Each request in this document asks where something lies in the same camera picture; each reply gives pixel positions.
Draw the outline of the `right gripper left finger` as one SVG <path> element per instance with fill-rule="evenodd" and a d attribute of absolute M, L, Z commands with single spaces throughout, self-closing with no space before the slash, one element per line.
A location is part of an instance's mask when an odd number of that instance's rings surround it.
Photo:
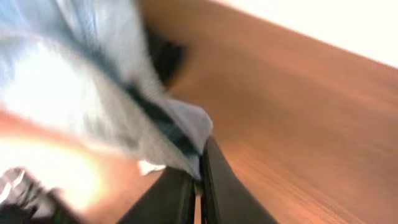
<path fill-rule="evenodd" d="M 192 177 L 167 168 L 118 224 L 193 224 L 195 198 Z"/>

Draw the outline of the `light blue grey t-shirt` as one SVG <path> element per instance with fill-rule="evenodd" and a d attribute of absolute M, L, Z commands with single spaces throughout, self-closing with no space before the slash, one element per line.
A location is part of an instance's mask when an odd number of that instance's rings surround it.
<path fill-rule="evenodd" d="M 200 178 L 212 122 L 166 94 L 137 2 L 1 2 L 1 107 Z"/>

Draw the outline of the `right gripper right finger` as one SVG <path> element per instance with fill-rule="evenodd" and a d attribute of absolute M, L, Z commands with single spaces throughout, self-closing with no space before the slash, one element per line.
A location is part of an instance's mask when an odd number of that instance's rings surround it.
<path fill-rule="evenodd" d="M 213 138 L 201 157 L 201 222 L 206 224 L 277 224 L 236 177 Z"/>

